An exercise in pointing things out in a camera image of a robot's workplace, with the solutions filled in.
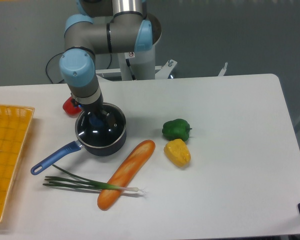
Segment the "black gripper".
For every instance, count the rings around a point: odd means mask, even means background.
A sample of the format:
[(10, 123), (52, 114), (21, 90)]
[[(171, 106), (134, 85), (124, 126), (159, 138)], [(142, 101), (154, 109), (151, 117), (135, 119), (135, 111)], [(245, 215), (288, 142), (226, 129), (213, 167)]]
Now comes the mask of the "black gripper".
[(103, 95), (101, 92), (95, 92), (88, 97), (78, 97), (71, 93), (73, 105), (86, 113), (98, 115), (101, 111), (101, 120), (109, 128), (117, 127), (117, 120), (112, 112), (101, 110), (103, 107)]

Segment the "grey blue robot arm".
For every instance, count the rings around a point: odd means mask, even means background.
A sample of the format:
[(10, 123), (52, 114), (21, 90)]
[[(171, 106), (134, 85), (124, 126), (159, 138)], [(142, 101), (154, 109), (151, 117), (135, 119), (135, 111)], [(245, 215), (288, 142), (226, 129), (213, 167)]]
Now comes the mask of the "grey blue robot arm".
[(113, 126), (115, 118), (103, 108), (95, 58), (101, 54), (145, 52), (153, 47), (152, 24), (145, 0), (78, 0), (78, 14), (65, 23), (61, 76), (72, 98), (98, 126)]

